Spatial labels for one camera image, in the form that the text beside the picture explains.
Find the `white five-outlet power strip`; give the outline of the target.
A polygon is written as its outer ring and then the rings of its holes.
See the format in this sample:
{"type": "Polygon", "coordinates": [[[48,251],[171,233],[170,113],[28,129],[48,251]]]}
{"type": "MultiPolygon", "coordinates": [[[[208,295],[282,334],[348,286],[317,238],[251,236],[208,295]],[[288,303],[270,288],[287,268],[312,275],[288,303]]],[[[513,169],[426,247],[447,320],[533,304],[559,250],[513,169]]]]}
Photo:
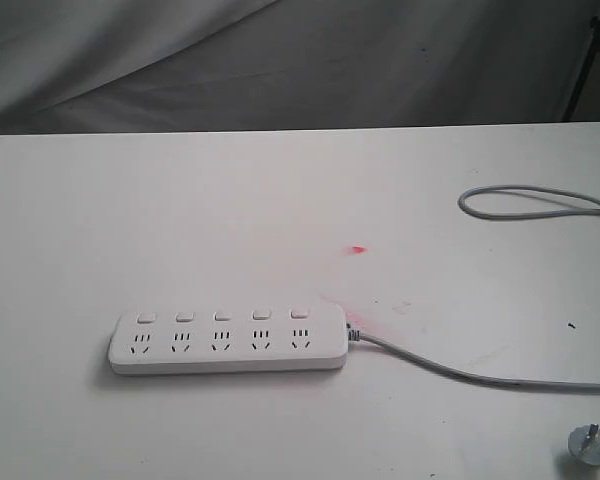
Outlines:
{"type": "Polygon", "coordinates": [[[119,375],[333,370],[348,352],[341,307],[319,302],[129,311],[112,334],[119,375]]]}

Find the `grey backdrop cloth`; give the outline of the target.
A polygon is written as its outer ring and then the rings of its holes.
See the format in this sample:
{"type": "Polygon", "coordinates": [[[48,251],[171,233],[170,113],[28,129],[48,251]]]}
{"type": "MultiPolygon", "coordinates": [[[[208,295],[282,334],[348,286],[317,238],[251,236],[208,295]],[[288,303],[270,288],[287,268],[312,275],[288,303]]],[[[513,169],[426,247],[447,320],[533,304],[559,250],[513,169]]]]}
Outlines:
{"type": "Polygon", "coordinates": [[[600,1],[0,1],[0,134],[560,121],[600,1]]]}

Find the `white three-pin plug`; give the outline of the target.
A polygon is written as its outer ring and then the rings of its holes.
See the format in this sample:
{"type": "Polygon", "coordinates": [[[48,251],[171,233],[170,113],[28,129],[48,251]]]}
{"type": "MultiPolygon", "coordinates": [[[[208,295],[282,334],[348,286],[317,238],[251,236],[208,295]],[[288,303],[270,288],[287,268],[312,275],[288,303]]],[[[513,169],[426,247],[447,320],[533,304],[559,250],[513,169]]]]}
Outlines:
{"type": "Polygon", "coordinates": [[[577,427],[568,437],[569,453],[589,467],[600,467],[600,427],[589,424],[577,427]]]}

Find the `black tripod stand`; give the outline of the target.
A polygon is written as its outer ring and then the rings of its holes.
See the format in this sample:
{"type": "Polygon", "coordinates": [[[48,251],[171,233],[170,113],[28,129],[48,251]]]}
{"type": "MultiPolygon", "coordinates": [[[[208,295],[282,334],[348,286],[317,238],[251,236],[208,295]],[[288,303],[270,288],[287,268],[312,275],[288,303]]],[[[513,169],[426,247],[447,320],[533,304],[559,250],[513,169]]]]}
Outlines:
{"type": "Polygon", "coordinates": [[[570,122],[572,120],[590,72],[593,68],[596,56],[600,52],[600,12],[590,18],[588,22],[588,29],[590,32],[590,40],[586,48],[584,59],[581,63],[580,70],[576,77],[576,81],[564,109],[564,113],[561,118],[562,122],[570,122]]]}

